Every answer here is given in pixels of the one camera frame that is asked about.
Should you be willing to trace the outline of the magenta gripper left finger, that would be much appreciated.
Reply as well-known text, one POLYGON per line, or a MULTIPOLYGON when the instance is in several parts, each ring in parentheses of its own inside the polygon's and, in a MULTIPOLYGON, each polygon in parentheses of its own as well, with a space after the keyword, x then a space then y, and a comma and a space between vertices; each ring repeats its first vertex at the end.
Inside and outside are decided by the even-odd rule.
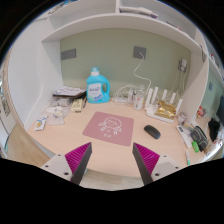
POLYGON ((92 154, 92 144, 86 143, 68 152, 65 159, 72 171, 71 182, 79 185, 92 154))

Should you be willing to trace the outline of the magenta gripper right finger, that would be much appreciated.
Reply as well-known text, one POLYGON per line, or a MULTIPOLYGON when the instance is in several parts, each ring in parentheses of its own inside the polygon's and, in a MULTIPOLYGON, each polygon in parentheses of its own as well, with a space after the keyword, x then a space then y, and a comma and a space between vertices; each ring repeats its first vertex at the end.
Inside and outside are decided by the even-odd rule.
POLYGON ((133 144, 132 151, 144 185, 153 182, 152 172, 160 158, 154 151, 138 143, 133 144))

